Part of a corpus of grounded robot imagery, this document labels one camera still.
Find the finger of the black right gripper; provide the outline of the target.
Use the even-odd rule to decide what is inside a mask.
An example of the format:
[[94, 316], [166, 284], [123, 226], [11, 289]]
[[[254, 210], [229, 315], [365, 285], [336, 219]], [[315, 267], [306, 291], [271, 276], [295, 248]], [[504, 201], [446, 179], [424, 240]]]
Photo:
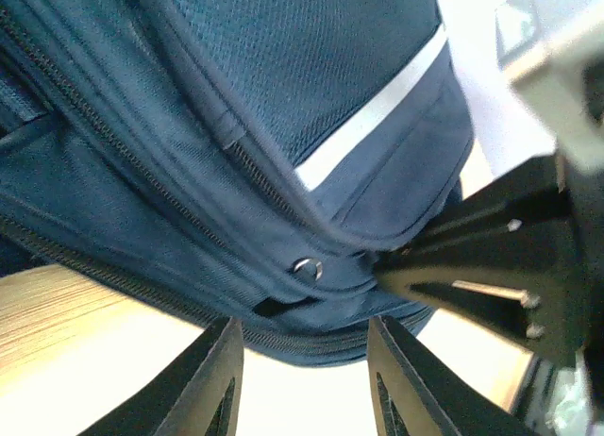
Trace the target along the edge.
[[443, 211], [411, 242], [381, 256], [379, 266], [395, 266], [420, 252], [495, 234], [511, 234], [569, 216], [568, 191], [545, 171], [512, 171]]
[[382, 289], [457, 313], [550, 361], [572, 361], [585, 339], [585, 291], [569, 276], [484, 268], [376, 270]]

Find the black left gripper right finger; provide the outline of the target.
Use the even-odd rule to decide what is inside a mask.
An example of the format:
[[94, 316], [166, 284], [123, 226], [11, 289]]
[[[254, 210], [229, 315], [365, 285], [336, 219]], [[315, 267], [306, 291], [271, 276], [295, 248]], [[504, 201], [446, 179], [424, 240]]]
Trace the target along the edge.
[[478, 394], [392, 317], [369, 322], [367, 362], [379, 435], [533, 435]]

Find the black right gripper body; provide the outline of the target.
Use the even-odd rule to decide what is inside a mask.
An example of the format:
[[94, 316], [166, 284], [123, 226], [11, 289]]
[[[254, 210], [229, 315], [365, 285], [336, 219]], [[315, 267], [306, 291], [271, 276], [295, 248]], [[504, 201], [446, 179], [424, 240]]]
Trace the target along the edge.
[[559, 182], [569, 193], [582, 270], [591, 288], [586, 358], [603, 359], [603, 170], [585, 175], [561, 152], [556, 160]]

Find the navy blue student backpack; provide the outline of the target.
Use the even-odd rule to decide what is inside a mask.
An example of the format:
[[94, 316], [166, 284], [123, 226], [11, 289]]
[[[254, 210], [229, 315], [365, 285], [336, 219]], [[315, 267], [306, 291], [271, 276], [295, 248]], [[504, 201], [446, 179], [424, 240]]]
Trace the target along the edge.
[[433, 315], [379, 258], [461, 200], [437, 0], [1, 0], [1, 273], [58, 263], [299, 366]]

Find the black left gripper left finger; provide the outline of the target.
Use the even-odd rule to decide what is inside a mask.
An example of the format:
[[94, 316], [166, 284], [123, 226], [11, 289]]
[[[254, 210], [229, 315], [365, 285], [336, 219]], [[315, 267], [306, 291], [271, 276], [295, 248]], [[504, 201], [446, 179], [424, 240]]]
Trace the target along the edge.
[[234, 435], [243, 381], [243, 332], [217, 318], [145, 387], [84, 435]]

